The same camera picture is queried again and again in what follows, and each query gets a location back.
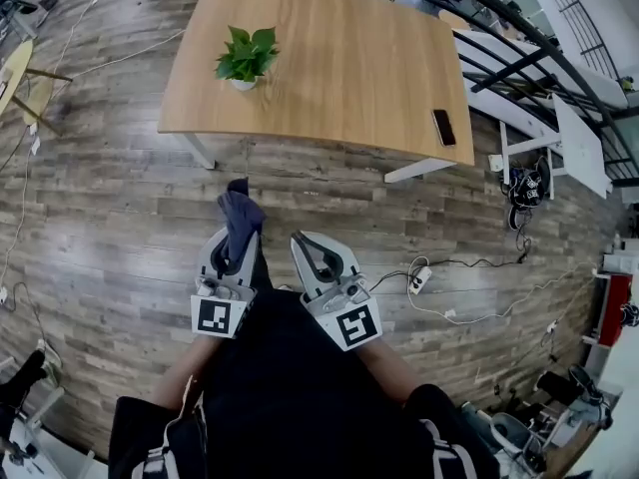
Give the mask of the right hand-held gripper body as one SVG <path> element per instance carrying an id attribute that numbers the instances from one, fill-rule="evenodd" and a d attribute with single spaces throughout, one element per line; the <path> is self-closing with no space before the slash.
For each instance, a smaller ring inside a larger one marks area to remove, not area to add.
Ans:
<path id="1" fill-rule="evenodd" d="M 377 300 L 367 290 L 363 274 L 344 278 L 315 299 L 301 298 L 320 328 L 343 351 L 382 336 Z"/>

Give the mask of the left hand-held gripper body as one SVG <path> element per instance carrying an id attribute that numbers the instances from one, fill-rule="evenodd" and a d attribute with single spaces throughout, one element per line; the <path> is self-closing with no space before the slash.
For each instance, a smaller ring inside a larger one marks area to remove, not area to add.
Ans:
<path id="1" fill-rule="evenodd" d="M 257 295 L 251 278 L 239 273 L 197 276 L 197 292 L 191 295 L 192 332 L 234 338 Z"/>

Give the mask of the dark blue cloth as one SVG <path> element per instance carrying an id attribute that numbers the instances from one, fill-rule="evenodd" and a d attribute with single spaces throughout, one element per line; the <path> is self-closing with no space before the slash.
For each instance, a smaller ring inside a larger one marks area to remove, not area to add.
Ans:
<path id="1" fill-rule="evenodd" d="M 216 265 L 222 272 L 235 272 L 253 234 L 260 235 L 266 219 L 265 212 L 249 197 L 249 179 L 239 178 L 229 182 L 227 190 L 218 196 L 218 204 L 226 218 L 227 240 L 216 253 Z"/>

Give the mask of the green potted plant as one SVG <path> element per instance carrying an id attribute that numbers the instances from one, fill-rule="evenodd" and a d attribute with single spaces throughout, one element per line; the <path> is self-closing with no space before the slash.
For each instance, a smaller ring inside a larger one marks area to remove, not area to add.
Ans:
<path id="1" fill-rule="evenodd" d="M 245 92 L 266 75 L 280 53 L 276 28 L 258 29 L 253 34 L 231 25 L 228 29 L 231 40 L 225 42 L 227 51 L 217 58 L 216 78 Z"/>

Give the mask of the person's right forearm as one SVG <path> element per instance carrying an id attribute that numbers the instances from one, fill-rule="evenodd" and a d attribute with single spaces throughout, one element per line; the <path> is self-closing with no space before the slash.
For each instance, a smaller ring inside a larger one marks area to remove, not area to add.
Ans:
<path id="1" fill-rule="evenodd" d="M 381 338 L 363 344 L 355 353 L 385 395 L 400 405 L 422 384 L 410 365 Z"/>

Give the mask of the person's left forearm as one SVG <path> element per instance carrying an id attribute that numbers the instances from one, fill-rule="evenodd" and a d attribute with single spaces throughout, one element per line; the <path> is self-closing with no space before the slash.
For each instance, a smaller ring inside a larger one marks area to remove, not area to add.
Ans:
<path id="1" fill-rule="evenodd" d="M 185 353 L 164 373 L 151 395 L 151 402 L 169 410 L 178 410 L 189 380 L 196 380 L 206 369 L 224 339 L 198 335 Z"/>

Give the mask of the white power strip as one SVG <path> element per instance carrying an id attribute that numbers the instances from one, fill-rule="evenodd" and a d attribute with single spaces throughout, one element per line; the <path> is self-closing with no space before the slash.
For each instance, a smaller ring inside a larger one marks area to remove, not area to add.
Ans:
<path id="1" fill-rule="evenodd" d="M 413 295 L 421 293 L 432 276 L 428 265 L 419 265 L 409 274 L 408 292 Z"/>

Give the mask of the person's black clothing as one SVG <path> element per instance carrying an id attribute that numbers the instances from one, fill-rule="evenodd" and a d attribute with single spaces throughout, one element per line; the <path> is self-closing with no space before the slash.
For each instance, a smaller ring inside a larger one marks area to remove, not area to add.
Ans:
<path id="1" fill-rule="evenodd" d="M 499 479 L 477 432 L 436 385 L 404 405 L 256 262 L 234 338 L 178 410 L 119 398 L 109 479 Z"/>

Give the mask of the white table leg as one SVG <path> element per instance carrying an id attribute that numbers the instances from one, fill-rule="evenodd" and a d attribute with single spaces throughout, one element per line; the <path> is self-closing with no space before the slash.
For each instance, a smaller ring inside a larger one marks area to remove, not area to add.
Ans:
<path id="1" fill-rule="evenodd" d="M 397 183 L 410 178 L 415 178 L 418 176 L 443 170 L 452 166 L 455 166 L 455 162 L 434 158 L 426 158 L 385 174 L 384 181 L 387 184 Z"/>
<path id="2" fill-rule="evenodd" d="M 175 134 L 174 137 L 203 168 L 210 171 L 216 168 L 216 161 L 212 152 L 204 146 L 196 134 L 179 133 Z"/>

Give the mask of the black smartphone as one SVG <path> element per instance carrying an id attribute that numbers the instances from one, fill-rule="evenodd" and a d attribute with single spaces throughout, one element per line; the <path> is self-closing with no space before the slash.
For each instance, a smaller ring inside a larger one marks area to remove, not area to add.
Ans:
<path id="1" fill-rule="evenodd" d="M 444 147 L 454 147 L 456 139 L 447 112 L 442 109 L 434 109 L 432 116 L 442 145 Z"/>

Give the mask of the gray office chair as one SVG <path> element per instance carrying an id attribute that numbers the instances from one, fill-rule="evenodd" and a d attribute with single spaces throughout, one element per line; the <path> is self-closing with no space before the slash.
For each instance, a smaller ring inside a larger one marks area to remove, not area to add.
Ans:
<path id="1" fill-rule="evenodd" d="M 495 456 L 507 467 L 510 479 L 536 479 L 546 471 L 541 441 L 518 419 L 497 413 L 491 418 L 490 432 L 500 447 Z"/>

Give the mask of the black patterned device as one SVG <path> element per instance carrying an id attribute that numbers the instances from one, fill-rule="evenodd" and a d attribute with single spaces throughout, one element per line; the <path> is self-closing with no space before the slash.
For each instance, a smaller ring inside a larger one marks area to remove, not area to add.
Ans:
<path id="1" fill-rule="evenodd" d="M 550 168 L 545 158 L 539 158 L 531 169 L 512 168 L 509 171 L 508 199 L 509 226 L 519 231 L 523 226 L 523 215 L 537 208 L 550 189 Z"/>

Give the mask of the white corner desk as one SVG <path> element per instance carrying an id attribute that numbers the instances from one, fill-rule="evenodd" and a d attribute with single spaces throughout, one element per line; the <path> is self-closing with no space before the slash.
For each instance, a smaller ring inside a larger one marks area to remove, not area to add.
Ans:
<path id="1" fill-rule="evenodd" d="M 83 453 L 45 428 L 43 417 L 64 394 L 63 387 L 52 387 L 30 414 L 23 410 L 25 399 L 0 450 L 0 479 L 107 479 L 107 466 L 93 451 Z"/>

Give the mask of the white desk with side panel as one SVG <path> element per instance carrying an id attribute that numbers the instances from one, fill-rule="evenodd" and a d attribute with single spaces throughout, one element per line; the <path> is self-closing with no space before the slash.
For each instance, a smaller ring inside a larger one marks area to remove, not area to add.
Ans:
<path id="1" fill-rule="evenodd" d="M 552 95 L 558 132 L 539 135 L 519 144 L 508 144 L 506 125 L 499 123 L 504 181 L 509 182 L 506 168 L 509 158 L 534 150 L 544 150 L 549 169 L 550 200 L 554 199 L 554 178 L 570 177 L 602 199 L 612 192 L 612 181 L 605 174 L 600 140 L 583 120 L 557 95 Z"/>

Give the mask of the round yellow side table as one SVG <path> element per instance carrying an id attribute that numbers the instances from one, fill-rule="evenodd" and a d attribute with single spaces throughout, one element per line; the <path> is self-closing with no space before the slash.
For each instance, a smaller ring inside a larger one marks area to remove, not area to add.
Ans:
<path id="1" fill-rule="evenodd" d="M 60 133 L 44 117 L 54 90 L 54 82 L 72 83 L 73 79 L 64 75 L 39 70 L 30 66 L 34 43 L 27 40 L 21 43 L 0 67 L 0 117 L 10 104 L 23 111 L 23 121 L 27 127 L 38 124 L 56 136 Z M 18 97 L 17 91 L 28 76 L 36 77 L 36 83 L 29 92 L 27 101 Z"/>

